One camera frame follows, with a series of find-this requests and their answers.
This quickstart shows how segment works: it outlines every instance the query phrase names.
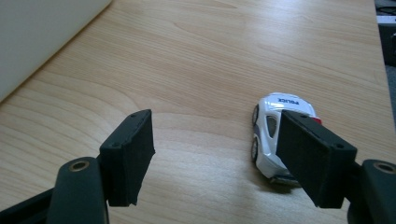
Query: gray floor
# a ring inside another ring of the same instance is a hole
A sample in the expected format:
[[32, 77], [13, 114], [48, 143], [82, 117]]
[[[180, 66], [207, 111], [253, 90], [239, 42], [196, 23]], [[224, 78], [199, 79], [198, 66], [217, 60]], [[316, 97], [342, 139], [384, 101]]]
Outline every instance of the gray floor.
[[390, 102], [393, 110], [393, 120], [395, 120], [396, 126], [396, 67], [386, 66], [390, 93]]

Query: toy car window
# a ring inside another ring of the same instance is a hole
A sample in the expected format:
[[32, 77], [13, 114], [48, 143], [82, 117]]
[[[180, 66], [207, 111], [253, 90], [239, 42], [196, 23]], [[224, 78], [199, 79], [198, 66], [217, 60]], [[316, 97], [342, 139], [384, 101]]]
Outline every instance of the toy car window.
[[270, 137], [274, 137], [276, 132], [276, 118], [272, 116], [267, 116], [267, 128]]

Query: wood grain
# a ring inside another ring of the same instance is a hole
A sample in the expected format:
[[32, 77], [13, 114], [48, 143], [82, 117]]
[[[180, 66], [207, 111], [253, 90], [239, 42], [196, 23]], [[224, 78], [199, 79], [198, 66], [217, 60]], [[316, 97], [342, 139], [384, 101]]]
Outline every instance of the wood grain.
[[272, 91], [310, 101], [358, 162], [396, 162], [372, 1], [114, 0], [0, 104], [0, 209], [151, 108], [157, 154], [111, 223], [346, 223], [347, 201], [318, 209], [251, 163], [252, 109]]

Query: toy car wheel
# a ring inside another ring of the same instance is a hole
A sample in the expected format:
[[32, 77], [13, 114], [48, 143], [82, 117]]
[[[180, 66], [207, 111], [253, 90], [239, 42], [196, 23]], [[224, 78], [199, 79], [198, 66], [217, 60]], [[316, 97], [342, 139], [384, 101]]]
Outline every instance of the toy car wheel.
[[251, 159], [256, 162], [257, 154], [259, 151], [259, 143], [257, 142], [257, 138], [254, 138], [253, 145], [251, 146]]
[[257, 122], [257, 119], [259, 118], [259, 105], [256, 105], [255, 107], [254, 107], [254, 110], [253, 110], [253, 116], [252, 116], [252, 123], [253, 123], [253, 126], [254, 125], [256, 125], [256, 122]]

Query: white toy police car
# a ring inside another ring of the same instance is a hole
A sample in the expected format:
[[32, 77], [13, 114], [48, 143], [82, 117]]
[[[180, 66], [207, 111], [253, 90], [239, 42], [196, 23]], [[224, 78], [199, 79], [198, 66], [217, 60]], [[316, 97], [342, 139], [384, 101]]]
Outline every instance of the white toy police car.
[[271, 183], [298, 186], [286, 166], [276, 155], [281, 111], [287, 109], [305, 114], [317, 122], [314, 107], [302, 98], [281, 92], [271, 93], [260, 99], [253, 111], [253, 145], [251, 158]]

